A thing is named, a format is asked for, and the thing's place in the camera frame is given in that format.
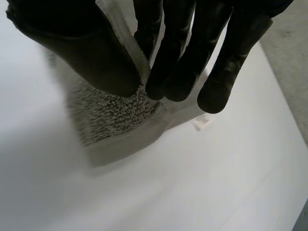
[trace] towel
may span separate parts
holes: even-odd
[[[149,63],[132,36],[134,10],[131,1],[97,0],[141,77],[135,95],[121,98],[92,87],[61,58],[45,51],[64,93],[68,114],[93,166],[125,158],[155,142],[166,129],[191,120],[202,112],[196,103],[202,84],[183,102],[153,101],[146,96]]]

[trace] tag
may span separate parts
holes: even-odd
[[[207,125],[212,123],[214,120],[214,117],[211,114],[205,113],[203,115],[200,115],[192,120],[194,127],[200,131],[204,129]]]

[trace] white table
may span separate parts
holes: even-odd
[[[39,48],[3,13],[0,28],[0,230],[292,229],[308,151],[260,45],[211,125],[93,169]]]

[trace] finger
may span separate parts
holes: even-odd
[[[162,21],[162,0],[134,0],[138,28],[134,35],[148,60],[155,49]]]
[[[164,85],[169,100],[179,102],[189,96],[231,13],[232,7],[221,1],[197,1],[191,40]]]
[[[182,54],[190,29],[195,0],[164,0],[165,35],[146,85],[154,100],[164,97],[163,83]]]
[[[267,15],[234,11],[215,66],[198,95],[198,105],[202,110],[215,114],[224,109],[251,48],[271,24],[272,20]]]

